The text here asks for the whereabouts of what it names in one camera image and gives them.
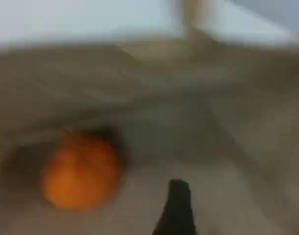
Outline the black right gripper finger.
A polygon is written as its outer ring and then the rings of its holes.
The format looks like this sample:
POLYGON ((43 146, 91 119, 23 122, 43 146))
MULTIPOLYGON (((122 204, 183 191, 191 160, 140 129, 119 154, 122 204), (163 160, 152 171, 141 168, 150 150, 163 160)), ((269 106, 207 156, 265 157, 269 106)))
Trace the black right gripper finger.
POLYGON ((189 184, 181 179, 169 181, 167 200, 152 232, 154 235, 195 235, 189 184))

